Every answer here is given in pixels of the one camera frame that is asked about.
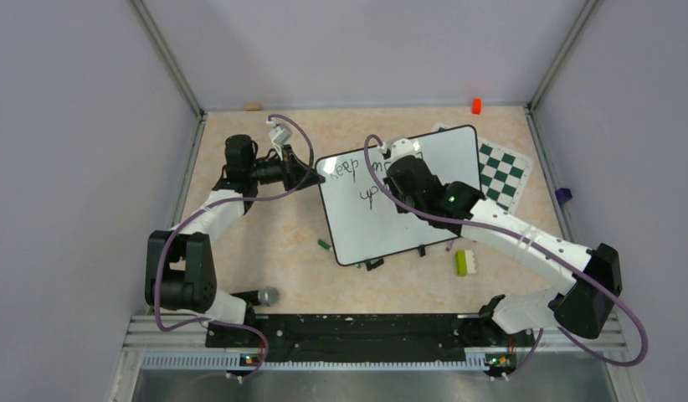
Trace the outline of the white whiteboard black frame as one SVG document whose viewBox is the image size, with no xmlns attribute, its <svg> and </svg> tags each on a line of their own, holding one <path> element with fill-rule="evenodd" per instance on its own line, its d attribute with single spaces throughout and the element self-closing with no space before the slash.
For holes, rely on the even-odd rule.
<svg viewBox="0 0 688 402">
<path fill-rule="evenodd" d="M 442 183 L 480 186 L 478 136 L 473 126 L 457 126 L 414 137 L 417 155 Z M 396 205 L 376 186 L 361 148 L 321 157 L 316 171 L 339 265 L 354 265 L 454 238 Z"/>
</svg>

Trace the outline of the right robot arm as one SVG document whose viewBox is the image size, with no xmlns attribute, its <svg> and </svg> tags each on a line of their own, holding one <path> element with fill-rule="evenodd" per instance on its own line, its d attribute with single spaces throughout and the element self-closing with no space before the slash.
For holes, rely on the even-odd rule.
<svg viewBox="0 0 688 402">
<path fill-rule="evenodd" d="M 561 327 L 585 339 L 598 338 L 622 291 L 619 254 L 567 242 L 518 219 L 460 181 L 443 184 L 420 157 L 384 164 L 386 188 L 400 214 L 411 212 L 436 229 L 488 245 L 542 276 L 550 288 L 522 296 L 496 296 L 481 309 L 480 335 L 501 345 L 513 333 Z"/>
</svg>

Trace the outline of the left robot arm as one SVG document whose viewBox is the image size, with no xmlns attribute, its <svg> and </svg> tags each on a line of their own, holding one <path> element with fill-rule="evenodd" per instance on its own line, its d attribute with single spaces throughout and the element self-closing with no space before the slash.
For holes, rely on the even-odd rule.
<svg viewBox="0 0 688 402">
<path fill-rule="evenodd" d="M 226 163 L 206 201 L 174 228 L 152 232 L 146 253 L 144 295 L 149 306 L 226 322 L 226 336 L 242 347 L 256 339 L 258 325 L 246 316 L 245 299 L 218 288 L 213 247 L 249 212 L 259 186 L 282 183 L 292 193 L 325 181 L 289 145 L 263 157 L 257 152 L 257 144 L 247 135 L 227 138 Z"/>
</svg>

